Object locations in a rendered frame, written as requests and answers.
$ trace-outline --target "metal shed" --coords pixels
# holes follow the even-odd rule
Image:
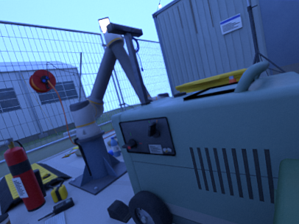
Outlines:
[[[0,63],[0,140],[13,138],[24,142],[43,138],[65,130],[66,121],[56,93],[51,90],[37,93],[29,85],[29,78],[39,69],[53,73],[58,93],[70,127],[74,121],[69,105],[80,95],[77,67],[51,62]]]
[[[257,5],[253,16],[260,52],[287,71],[296,71],[294,66],[285,67],[298,62],[298,57],[294,57],[298,51],[286,38],[291,38],[291,42],[299,38],[294,27],[298,23],[290,23],[291,19],[299,18],[295,12],[299,1],[252,0],[252,5]],[[223,35],[220,23],[238,14],[242,28]],[[253,63],[253,37],[246,0],[175,0],[152,16],[173,94],[178,92],[175,86],[245,69]],[[295,34],[290,37],[286,28],[292,27]],[[289,53],[282,52],[279,44],[287,47]]]

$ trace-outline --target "wheel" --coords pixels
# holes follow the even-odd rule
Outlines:
[[[172,224],[166,204],[151,192],[142,191],[132,197],[129,212],[136,224]]]

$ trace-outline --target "generator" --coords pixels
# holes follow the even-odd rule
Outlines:
[[[134,193],[175,224],[273,223],[280,162],[299,158],[299,74],[259,77],[268,66],[114,115]]]

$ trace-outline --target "metal fence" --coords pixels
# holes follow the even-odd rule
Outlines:
[[[159,42],[138,42],[138,62],[149,93],[171,95]],[[104,51],[100,33],[0,21],[0,141],[12,137],[31,150],[66,132],[56,94],[38,94],[29,84],[40,69],[56,77],[69,127],[74,129],[69,105],[91,94]],[[128,109],[121,108],[124,103],[140,103],[118,61],[111,77],[99,125]]]

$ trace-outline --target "orange cable reel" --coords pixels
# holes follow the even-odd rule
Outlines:
[[[48,91],[51,91],[52,89],[55,90],[56,94],[58,95],[58,98],[60,100],[61,107],[63,108],[63,103],[61,101],[60,95],[58,94],[55,86],[56,86],[56,79],[55,76],[47,70],[37,70],[29,79],[29,84],[31,87],[37,91],[38,93],[46,93]],[[64,117],[66,119],[66,112],[63,108]],[[68,137],[71,140],[71,143],[76,145],[73,140],[71,139],[71,135],[69,134],[68,129],[68,122],[66,119],[66,128],[68,130]]]

